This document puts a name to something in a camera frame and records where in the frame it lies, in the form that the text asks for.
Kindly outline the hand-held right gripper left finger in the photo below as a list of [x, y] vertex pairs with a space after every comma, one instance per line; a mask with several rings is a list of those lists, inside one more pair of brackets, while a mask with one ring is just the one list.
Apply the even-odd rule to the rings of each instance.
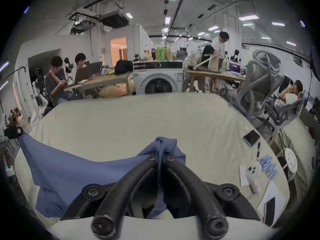
[[134, 215], [132, 202], [134, 194], [148, 179], [155, 186], [158, 196], [158, 160], [149, 156], [132, 168], [118, 182], [106, 185], [89, 184], [66, 209], [61, 220], [82, 219], [93, 216], [91, 231], [99, 239], [115, 239], [120, 230], [122, 218], [129, 213]]

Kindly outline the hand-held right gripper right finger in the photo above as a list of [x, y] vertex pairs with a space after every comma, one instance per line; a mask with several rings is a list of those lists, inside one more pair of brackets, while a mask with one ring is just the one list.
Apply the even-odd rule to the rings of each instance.
[[172, 216], [197, 216], [206, 239], [226, 236], [226, 216], [260, 221], [256, 210], [231, 183], [216, 185], [203, 182], [192, 170], [170, 154], [162, 159], [163, 201]]

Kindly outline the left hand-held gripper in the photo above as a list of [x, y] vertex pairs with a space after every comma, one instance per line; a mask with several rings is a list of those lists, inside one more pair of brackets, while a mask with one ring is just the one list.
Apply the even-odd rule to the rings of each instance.
[[0, 121], [0, 144], [6, 144], [6, 137], [8, 139], [18, 139], [23, 134], [22, 127], [17, 126], [8, 126], [7, 127], [7, 120], [6, 114], [2, 114], [1, 121]]

